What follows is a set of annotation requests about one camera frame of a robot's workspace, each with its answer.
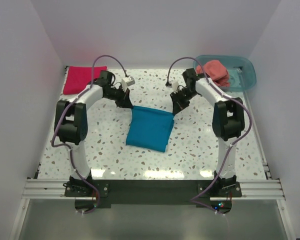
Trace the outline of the blue t shirt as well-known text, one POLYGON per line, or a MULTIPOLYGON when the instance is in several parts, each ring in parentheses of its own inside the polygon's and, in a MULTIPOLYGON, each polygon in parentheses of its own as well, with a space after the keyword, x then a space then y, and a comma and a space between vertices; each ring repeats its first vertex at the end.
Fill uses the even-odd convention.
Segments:
POLYGON ((174 126, 174 115, 159 109, 134 106, 131 116, 126 144, 164 153, 174 126))

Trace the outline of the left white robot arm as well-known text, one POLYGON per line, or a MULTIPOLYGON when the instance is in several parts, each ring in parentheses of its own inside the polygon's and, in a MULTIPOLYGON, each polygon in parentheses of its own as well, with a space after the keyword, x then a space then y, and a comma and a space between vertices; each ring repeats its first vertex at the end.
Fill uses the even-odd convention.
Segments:
POLYGON ((77 96, 70 100, 59 100, 56 104, 51 146, 68 149, 72 170, 69 181, 77 182, 75 189, 82 196, 89 196, 94 190, 85 151, 89 108, 101 99, 112 100, 119 108, 133 108, 129 87, 135 84, 135 79, 126 75, 118 88, 115 87, 115 79, 112 72, 102 70, 99 77, 94 78, 77 96))

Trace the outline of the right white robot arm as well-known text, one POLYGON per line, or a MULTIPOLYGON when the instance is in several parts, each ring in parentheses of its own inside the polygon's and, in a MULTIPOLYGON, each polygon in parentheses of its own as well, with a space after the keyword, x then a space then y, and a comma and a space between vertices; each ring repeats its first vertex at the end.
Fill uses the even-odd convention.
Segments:
POLYGON ((198 196, 214 192, 223 197, 237 183, 235 171, 236 145, 245 129, 245 106, 241 98, 223 92, 210 78, 189 68, 182 73, 185 87, 173 83, 172 114, 177 115, 190 105, 190 100, 200 95, 213 107, 212 130, 218 138, 218 162, 214 179, 198 196))

